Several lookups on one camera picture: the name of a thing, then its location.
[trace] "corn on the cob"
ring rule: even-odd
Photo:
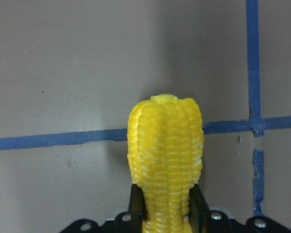
[[[189,189],[202,169],[204,136],[191,98],[158,95],[138,103],[128,121],[132,182],[143,191],[143,233],[191,233]]]

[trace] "toy corn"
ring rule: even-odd
[[[132,182],[143,191],[143,233],[191,233],[189,190],[202,169],[204,136],[199,107],[191,98],[152,96],[128,121]]]

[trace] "vertical blue tape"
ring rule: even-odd
[[[249,125],[256,137],[263,136],[260,104],[258,0],[246,0]]]
[[[264,152],[254,150],[252,158],[254,177],[253,177],[253,201],[254,216],[263,216],[262,204],[264,201]]]

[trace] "yellow corn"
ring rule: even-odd
[[[189,190],[202,169],[204,136],[199,107],[191,98],[152,96],[128,121],[132,182],[143,191],[143,233],[191,233]]]

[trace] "bolt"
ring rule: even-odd
[[[122,221],[123,222],[128,222],[131,220],[131,215],[130,214],[125,214],[122,216]]]
[[[221,220],[222,219],[222,215],[217,211],[212,212],[210,214],[210,217],[214,220]]]
[[[266,227],[266,222],[261,219],[261,218],[257,218],[254,220],[253,224],[256,226],[256,227],[259,227],[259,228],[265,228]]]

